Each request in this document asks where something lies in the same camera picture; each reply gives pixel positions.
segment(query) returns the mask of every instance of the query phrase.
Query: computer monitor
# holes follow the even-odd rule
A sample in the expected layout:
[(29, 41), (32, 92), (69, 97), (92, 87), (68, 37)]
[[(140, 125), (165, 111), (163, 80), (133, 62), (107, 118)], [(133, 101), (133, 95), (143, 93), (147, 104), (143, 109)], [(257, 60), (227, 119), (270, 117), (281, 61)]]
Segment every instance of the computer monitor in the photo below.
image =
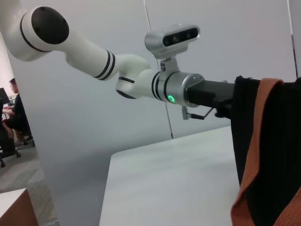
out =
[(9, 100), (8, 95), (6, 94), (4, 88), (0, 88), (0, 98), (2, 99), (3, 105), (10, 103), (10, 100)]

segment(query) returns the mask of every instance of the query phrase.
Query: black stripe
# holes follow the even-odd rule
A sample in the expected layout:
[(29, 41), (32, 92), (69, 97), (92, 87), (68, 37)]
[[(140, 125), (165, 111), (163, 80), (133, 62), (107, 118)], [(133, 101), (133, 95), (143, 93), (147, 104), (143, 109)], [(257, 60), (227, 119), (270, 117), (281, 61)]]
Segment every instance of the black stripe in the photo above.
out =
[(114, 66), (115, 66), (115, 55), (112, 54), (112, 56), (113, 56), (113, 61), (112, 61), (111, 69), (109, 70), (108, 74), (107, 74), (104, 78), (102, 78), (102, 79), (100, 79), (100, 80), (105, 80), (106, 78), (108, 78), (108, 77), (111, 75), (111, 73), (112, 73), (112, 71), (113, 71), (113, 69), (114, 69)]
[(160, 80), (160, 79), (158, 78), (157, 81), (156, 81), (156, 87), (155, 87), (155, 89), (156, 89), (156, 94), (157, 94), (158, 98), (159, 98), (160, 100), (162, 100), (162, 98), (160, 97), (159, 91), (158, 91), (159, 80)]
[(168, 80), (170, 79), (170, 77), (171, 77), (174, 73), (177, 73), (177, 72), (172, 72), (171, 74), (169, 74), (168, 77), (167, 77), (167, 79), (166, 79), (165, 82), (164, 82), (164, 96), (165, 96), (166, 100), (168, 100), (168, 101), (169, 101), (169, 99), (168, 99), (167, 93), (166, 93), (166, 86), (167, 86)]
[(152, 91), (152, 94), (154, 95), (154, 97), (156, 99), (159, 100), (159, 98), (155, 95), (155, 91), (154, 91), (154, 83), (155, 83), (155, 80), (156, 80), (156, 77), (160, 74), (160, 72), (157, 72), (157, 74), (155, 74), (155, 76), (152, 78), (152, 81), (151, 81), (151, 91)]
[(134, 80), (131, 80), (131, 79), (128, 79), (128, 78), (125, 78), (125, 77), (119, 77), (118, 80), (124, 80), (124, 81), (128, 81), (130, 83), (135, 83)]
[(127, 98), (127, 99), (136, 99), (135, 97), (132, 97), (132, 96), (130, 96), (130, 95), (128, 95), (128, 94), (126, 94), (126, 93), (120, 91), (120, 90), (116, 90), (116, 91), (117, 91), (120, 95), (122, 95), (123, 97), (125, 97), (125, 98)]
[(105, 67), (104, 67), (104, 69), (103, 69), (103, 71), (98, 75), (98, 76), (96, 76), (96, 77), (94, 77), (94, 78), (96, 78), (96, 79), (98, 79), (99, 77), (102, 77), (103, 76), (103, 74), (107, 71), (107, 69), (108, 69), (108, 67), (109, 67), (109, 65), (110, 65), (110, 60), (111, 60), (111, 56), (110, 56), (110, 53), (109, 53), (109, 51), (107, 51), (107, 53), (108, 53), (108, 60), (107, 60), (107, 64), (105, 65)]
[(42, 52), (42, 53), (49, 53), (49, 52), (52, 52), (52, 51), (43, 51), (43, 50), (41, 50), (41, 49), (38, 49), (38, 48), (34, 47), (34, 46), (26, 39), (26, 37), (25, 37), (25, 35), (24, 35), (24, 32), (23, 32), (23, 29), (22, 29), (22, 21), (23, 21), (23, 18), (24, 18), (25, 15), (26, 15), (26, 13), (23, 15), (23, 17), (22, 17), (22, 19), (21, 19), (21, 22), (20, 22), (20, 32), (21, 32), (21, 35), (22, 35), (24, 41), (25, 41), (31, 48), (33, 48), (33, 49), (36, 50), (36, 51), (39, 51), (39, 52)]

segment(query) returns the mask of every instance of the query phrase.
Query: depth camera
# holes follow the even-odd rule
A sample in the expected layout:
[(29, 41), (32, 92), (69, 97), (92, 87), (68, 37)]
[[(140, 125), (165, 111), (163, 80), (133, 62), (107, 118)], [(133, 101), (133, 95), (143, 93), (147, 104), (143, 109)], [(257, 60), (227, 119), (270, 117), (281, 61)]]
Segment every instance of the depth camera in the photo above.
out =
[(177, 24), (145, 36), (145, 46), (157, 59), (166, 59), (185, 52), (188, 44), (200, 36), (200, 29), (192, 24)]

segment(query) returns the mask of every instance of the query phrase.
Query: white wall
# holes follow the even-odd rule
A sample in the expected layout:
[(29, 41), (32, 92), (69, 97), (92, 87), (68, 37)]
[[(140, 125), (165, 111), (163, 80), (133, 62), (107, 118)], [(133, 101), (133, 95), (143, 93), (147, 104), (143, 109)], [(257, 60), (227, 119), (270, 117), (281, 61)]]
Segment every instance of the white wall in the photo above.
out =
[(14, 95), (9, 87), (9, 81), (14, 77), (8, 54), (0, 34), (0, 88), (4, 88), (8, 96)]
[[(211, 81), (234, 82), (239, 75), (296, 79), (286, 0), (146, 0), (146, 6), (152, 30), (175, 23), (200, 27), (200, 39), (178, 56), (183, 72)], [(183, 121), (180, 106), (167, 107), (174, 137), (230, 124), (215, 118), (214, 112), (204, 121)], [(204, 115), (208, 108), (189, 111)]]
[(301, 1), (289, 0), (298, 73), (301, 73)]
[[(153, 68), (142, 0), (26, 0), (55, 8), (72, 29), (113, 53), (134, 53)], [(10, 55), (55, 208), (62, 226), (97, 226), (113, 153), (171, 139), (165, 103), (129, 100), (71, 68), (63, 53), (34, 62)]]

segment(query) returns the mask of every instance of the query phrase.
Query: office chair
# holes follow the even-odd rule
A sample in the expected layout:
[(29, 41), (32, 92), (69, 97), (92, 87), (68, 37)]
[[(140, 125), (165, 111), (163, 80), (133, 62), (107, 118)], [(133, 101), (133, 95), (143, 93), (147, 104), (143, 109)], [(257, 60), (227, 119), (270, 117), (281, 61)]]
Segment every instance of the office chair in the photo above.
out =
[[(3, 113), (3, 102), (2, 98), (0, 98), (0, 113), (2, 116)], [(4, 158), (16, 155), (17, 158), (20, 158), (21, 155), (20, 153), (16, 150), (14, 140), (8, 138), (8, 132), (2, 125), (2, 122), (0, 124), (0, 146), (2, 149), (2, 152), (0, 153), (0, 167), (3, 168), (5, 167), (5, 163), (3, 161)]]

